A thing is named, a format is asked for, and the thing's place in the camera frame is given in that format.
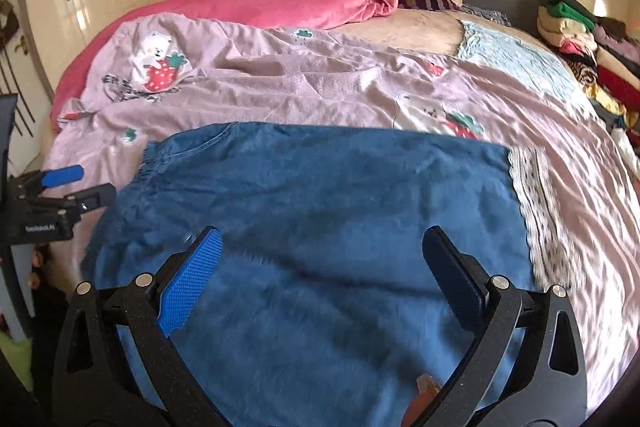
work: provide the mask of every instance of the pink comforter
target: pink comforter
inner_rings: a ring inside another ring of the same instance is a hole
[[[84,91],[86,76],[98,51],[123,22],[162,12],[190,19],[237,22],[258,28],[304,26],[331,29],[349,22],[387,16],[398,8],[398,0],[167,0],[133,10],[98,33],[62,74],[51,110],[56,129],[63,105]]]

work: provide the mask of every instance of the folded clothes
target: folded clothes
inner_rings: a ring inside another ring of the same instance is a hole
[[[604,109],[618,115],[623,119],[623,122],[626,124],[627,115],[629,114],[626,110],[626,107],[622,105],[618,100],[613,98],[606,90],[604,90],[598,84],[590,84],[589,86],[582,86],[582,92],[587,96],[590,100],[595,100],[598,102]]]
[[[598,81],[598,70],[596,68],[590,68],[581,62],[569,60],[568,58],[565,58],[565,62],[582,87],[592,86]]]
[[[565,4],[566,6],[571,8],[572,10],[578,12],[582,17],[584,17],[585,19],[590,21],[592,25],[595,26],[596,24],[598,24],[598,18],[593,13],[591,13],[589,10],[587,10],[577,0],[551,0],[551,4],[553,4],[553,5]]]
[[[640,78],[640,64],[623,57],[623,55],[620,55],[616,50],[612,50],[607,46],[601,46],[601,48],[609,52],[609,54],[629,70],[633,76]]]
[[[568,40],[565,40],[562,43],[562,46],[560,46],[558,51],[560,51],[560,53],[564,55],[578,55],[580,57],[585,56],[584,51],[582,51],[582,49],[580,48],[580,46],[578,46],[578,44]]]
[[[625,105],[627,110],[640,110],[640,90],[613,71],[598,66],[598,83],[607,88],[615,99]]]
[[[575,46],[575,44],[573,42],[568,42],[567,44]],[[559,49],[560,56],[562,58],[564,58],[564,60],[572,60],[574,62],[581,62],[585,66],[590,67],[592,70],[597,70],[598,69],[598,65],[596,63],[596,59],[595,59],[595,56],[593,54],[577,55],[575,53],[566,53],[565,51],[563,51],[564,46],[565,46],[565,44],[563,44],[562,48]]]
[[[634,133],[625,133],[623,129],[613,129],[609,132],[620,152],[620,156],[622,156],[622,161],[625,163],[626,168],[631,171],[631,174],[633,174],[636,180],[640,179],[640,160],[638,156],[636,156],[631,139],[629,138],[629,134],[633,136]]]
[[[542,27],[542,21],[538,19],[538,32],[545,39],[546,42],[556,48],[562,48],[566,44],[572,44],[572,47],[578,48],[583,55],[593,57],[593,52],[598,49],[596,41],[593,39],[593,35],[590,33],[580,34],[565,34],[565,33],[552,33],[546,31]]]
[[[627,60],[640,64],[640,42],[630,39],[616,39],[609,36],[606,29],[602,26],[596,26],[593,30],[593,37],[601,46],[615,51],[617,54],[625,57]]]
[[[588,17],[585,17],[580,12],[571,8],[568,4],[561,2],[558,4],[550,4],[546,7],[549,15],[552,17],[558,17],[561,19],[573,19],[574,21],[584,24],[589,31],[593,31],[596,27],[595,23]]]
[[[566,35],[563,35],[562,33],[553,33],[545,30],[542,27],[542,23],[540,22],[540,19],[536,21],[536,25],[538,26],[538,33],[540,34],[540,36],[545,40],[545,42],[547,42],[548,44],[551,44],[553,47],[559,48],[566,41]]]
[[[614,39],[626,39],[626,23],[611,17],[598,17],[598,26],[602,26],[607,35]]]
[[[613,131],[618,126],[620,115],[609,112],[605,107],[602,107],[597,100],[591,100],[591,105],[593,106],[593,109],[595,110],[598,117],[607,126],[607,132],[610,134],[611,131]]]
[[[599,66],[603,68],[607,68],[607,70],[615,73],[617,76],[622,78],[627,84],[630,84],[634,87],[634,89],[640,90],[640,78],[635,76],[631,71],[625,68],[625,65],[622,64],[616,57],[614,57],[611,53],[609,53],[603,47],[598,48],[598,53],[596,56],[596,62]]]
[[[544,6],[538,7],[538,19],[540,25],[548,32],[571,34],[587,32],[587,26],[581,22],[567,17],[553,17]]]

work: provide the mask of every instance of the black pole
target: black pole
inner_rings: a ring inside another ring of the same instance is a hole
[[[6,52],[6,46],[4,47],[4,56],[6,57],[7,66],[9,66],[9,72],[11,73],[12,79],[14,80],[15,89],[17,90],[18,95],[22,99],[22,103],[24,104],[24,107],[27,109],[27,112],[31,117],[31,121],[33,121],[33,123],[36,123],[36,119],[33,118],[33,113],[31,112],[31,109],[29,109],[29,104],[27,103],[27,99],[22,94],[22,89],[20,89],[20,84],[18,84],[18,79],[15,78],[14,67],[11,65],[11,61],[9,60],[9,54]]]
[[[14,94],[0,96],[0,208],[8,197],[6,179],[9,170],[9,142],[14,129],[17,99]]]
[[[4,85],[6,86],[6,89],[8,89],[9,94],[15,94],[15,93],[13,93],[11,91],[11,86],[9,86],[9,81],[6,79],[6,75],[4,74],[4,68],[2,67],[2,61],[1,60],[0,60],[0,73],[2,74],[2,79],[4,80]],[[33,133],[31,132],[31,129],[29,129],[29,125],[27,124],[27,121],[24,119],[24,115],[22,114],[22,111],[20,110],[20,107],[18,107],[17,104],[15,106],[15,110],[18,113],[18,116],[20,117],[20,119],[22,120],[22,123],[27,128],[27,132],[33,138]],[[19,128],[18,128],[18,131],[20,132],[21,136],[24,136],[24,134],[22,134],[22,131],[20,131]]]
[[[12,94],[13,93],[11,93],[11,92],[9,94],[4,94],[2,92],[2,88],[0,87],[0,97],[2,97],[2,96],[11,96]],[[12,124],[11,124],[11,127],[8,128],[9,137],[11,137],[11,131],[14,129],[14,127],[15,127],[15,130],[20,134],[20,136],[24,136],[24,134],[22,134],[22,129],[20,129],[20,126],[18,126],[17,121],[15,121],[15,118],[13,118],[14,114],[15,114],[15,109],[12,109],[12,111],[11,111]]]
[[[11,247],[0,243],[0,267],[2,268],[2,275],[4,276],[4,284],[6,285],[6,291],[9,293],[9,298],[14,306],[15,314],[18,317],[22,331],[25,336],[31,338],[33,336],[33,325],[31,324],[31,315],[27,308],[27,303],[24,301],[24,295],[20,288],[20,281],[18,274],[15,271],[14,254],[11,252]]]

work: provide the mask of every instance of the strawberry print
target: strawberry print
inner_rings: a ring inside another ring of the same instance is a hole
[[[427,62],[427,71],[429,71],[431,74],[434,74],[435,76],[442,76],[442,74],[444,73],[444,68],[442,66],[437,66],[436,64],[434,64],[433,62],[429,62],[428,60]]]
[[[159,92],[169,89],[174,85],[180,67],[186,62],[187,60],[184,56],[176,52],[167,58],[161,58],[158,60],[159,68],[153,66],[146,68],[147,82],[143,87],[148,90],[148,92]]]
[[[447,120],[444,125],[446,125],[447,127],[450,128],[450,130],[452,130],[456,136],[460,137],[460,138],[471,138],[473,140],[478,140],[478,136],[476,136],[476,134],[471,131],[470,129],[467,129],[466,127],[460,125],[457,122],[451,121],[451,120]]]

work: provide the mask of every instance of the denim fabric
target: denim fabric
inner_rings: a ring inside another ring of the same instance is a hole
[[[432,225],[490,275],[534,286],[506,148],[266,123],[150,143],[100,220],[83,274],[98,287],[127,284],[206,224],[222,231],[225,253],[172,341],[238,427],[393,427],[419,375],[446,381],[471,337],[422,259]]]

